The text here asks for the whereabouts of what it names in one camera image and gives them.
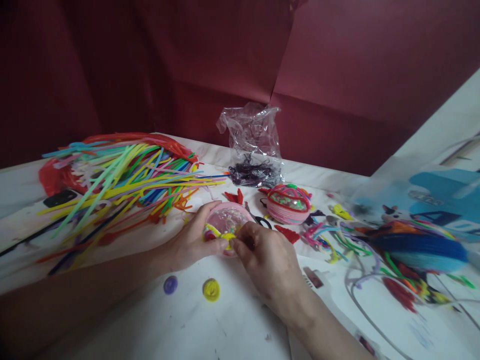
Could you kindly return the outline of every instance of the purple button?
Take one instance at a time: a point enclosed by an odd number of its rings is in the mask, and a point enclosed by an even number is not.
[[[165,294],[171,295],[177,289],[178,284],[179,281],[177,280],[176,276],[169,276],[163,283],[163,291],[165,292]]]

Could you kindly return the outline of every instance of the black scissors handle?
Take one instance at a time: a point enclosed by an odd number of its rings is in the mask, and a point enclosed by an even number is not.
[[[270,225],[269,221],[266,219],[266,218],[263,218],[261,216],[255,216],[253,215],[251,212],[250,212],[250,207],[249,207],[249,203],[245,201],[245,209],[248,211],[248,213],[250,214],[250,216],[255,219],[256,223],[258,225],[261,225],[263,226],[264,228],[269,228],[269,229],[272,229],[272,225]]]
[[[261,217],[261,216],[255,216],[255,221],[258,223],[258,225],[261,225],[263,226],[264,228],[269,228],[270,230],[272,229],[272,225],[270,225],[269,221],[264,218],[264,217]]]

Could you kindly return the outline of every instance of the right hand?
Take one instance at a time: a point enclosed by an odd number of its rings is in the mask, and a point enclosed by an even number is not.
[[[251,221],[232,242],[263,301],[282,320],[294,317],[300,297],[310,291],[294,246],[280,232]]]

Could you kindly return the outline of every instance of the left hand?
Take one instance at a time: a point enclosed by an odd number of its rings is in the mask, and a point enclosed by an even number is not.
[[[219,255],[229,245],[229,242],[223,238],[202,241],[207,216],[220,203],[221,201],[212,201],[201,206],[188,224],[170,241],[162,245],[173,259],[170,271],[180,271],[204,257]]]

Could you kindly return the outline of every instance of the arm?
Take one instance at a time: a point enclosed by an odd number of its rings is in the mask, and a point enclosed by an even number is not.
[[[228,245],[226,240],[202,242],[205,219],[218,203],[202,206],[174,238],[152,250],[50,277],[0,297],[5,356],[33,355],[158,276],[220,254]]]
[[[314,360],[373,359],[307,286],[295,249],[282,234],[248,222],[233,248],[264,302]]]

